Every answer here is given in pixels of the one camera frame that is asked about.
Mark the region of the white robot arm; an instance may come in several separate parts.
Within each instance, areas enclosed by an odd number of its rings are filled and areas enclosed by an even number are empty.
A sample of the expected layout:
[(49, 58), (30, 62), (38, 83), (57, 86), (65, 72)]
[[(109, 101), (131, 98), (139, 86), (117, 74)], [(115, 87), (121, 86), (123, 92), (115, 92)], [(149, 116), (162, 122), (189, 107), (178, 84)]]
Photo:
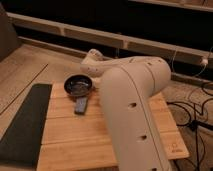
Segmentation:
[(120, 171), (172, 171), (149, 98), (171, 79), (167, 62), (159, 57), (104, 60), (90, 50), (81, 70), (100, 79), (101, 109)]

